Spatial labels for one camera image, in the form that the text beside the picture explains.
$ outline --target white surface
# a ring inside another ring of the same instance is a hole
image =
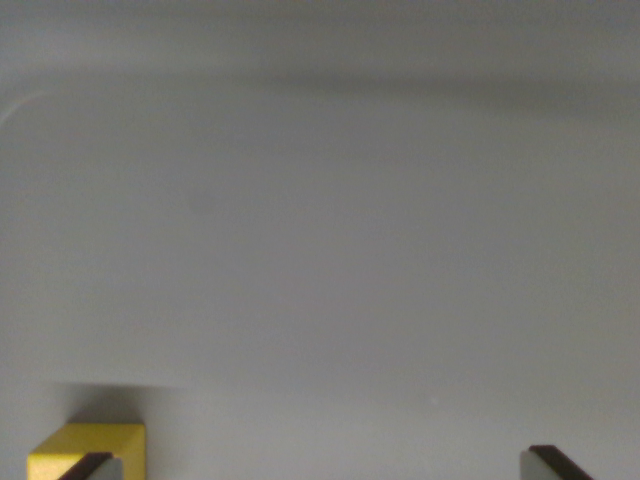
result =
[[[90,480],[122,480],[122,460],[119,458],[107,460],[89,478]]]
[[[637,478],[625,8],[10,11],[0,477],[106,395],[150,480]]]
[[[539,456],[524,451],[520,454],[521,480],[562,480]]]

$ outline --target yellow block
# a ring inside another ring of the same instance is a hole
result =
[[[136,424],[69,423],[27,457],[27,480],[58,480],[87,453],[122,460],[123,480],[145,480],[145,429]]]

